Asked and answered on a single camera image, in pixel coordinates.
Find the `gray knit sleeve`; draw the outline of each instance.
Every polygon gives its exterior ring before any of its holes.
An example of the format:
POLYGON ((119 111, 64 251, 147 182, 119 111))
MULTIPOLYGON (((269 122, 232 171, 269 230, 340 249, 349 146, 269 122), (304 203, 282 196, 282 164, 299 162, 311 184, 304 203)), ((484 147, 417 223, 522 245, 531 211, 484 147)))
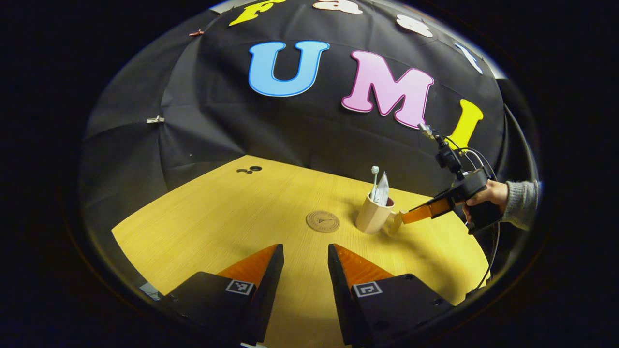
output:
POLYGON ((539 181, 518 183, 507 181, 506 184, 509 193, 502 221, 528 231, 535 219, 541 194, 541 183, 539 181))

